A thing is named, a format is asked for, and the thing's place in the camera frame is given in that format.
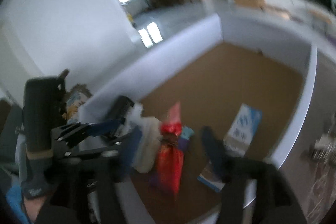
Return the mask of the left hand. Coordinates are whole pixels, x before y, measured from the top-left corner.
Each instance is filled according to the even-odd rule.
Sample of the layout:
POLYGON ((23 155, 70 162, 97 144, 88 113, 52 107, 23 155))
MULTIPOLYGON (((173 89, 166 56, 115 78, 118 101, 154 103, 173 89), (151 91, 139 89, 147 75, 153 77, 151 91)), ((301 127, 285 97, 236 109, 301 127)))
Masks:
POLYGON ((48 196, 41 196, 34 199, 23 198, 23 207, 25 208, 26 214, 31 222, 35 222, 42 206, 47 201, 48 196))

